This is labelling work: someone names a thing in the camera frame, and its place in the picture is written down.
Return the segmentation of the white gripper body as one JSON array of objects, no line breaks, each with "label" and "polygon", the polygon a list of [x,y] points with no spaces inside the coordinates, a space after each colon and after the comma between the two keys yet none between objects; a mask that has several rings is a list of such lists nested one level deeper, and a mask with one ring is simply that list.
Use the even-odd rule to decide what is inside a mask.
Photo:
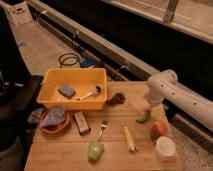
[{"label": "white gripper body", "polygon": [[162,96],[156,96],[156,95],[153,95],[153,94],[150,94],[150,93],[147,93],[145,95],[145,97],[146,97],[146,99],[149,103],[149,106],[150,106],[150,108],[149,108],[150,113],[153,113],[153,109],[155,107],[159,106],[164,100],[164,98]]}]

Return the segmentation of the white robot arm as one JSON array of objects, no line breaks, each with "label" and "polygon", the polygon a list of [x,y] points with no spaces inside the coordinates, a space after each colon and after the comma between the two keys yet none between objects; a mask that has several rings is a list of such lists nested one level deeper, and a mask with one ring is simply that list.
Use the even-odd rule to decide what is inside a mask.
[{"label": "white robot arm", "polygon": [[147,85],[147,100],[152,105],[158,105],[167,99],[213,132],[213,101],[182,86],[173,70],[151,75]]}]

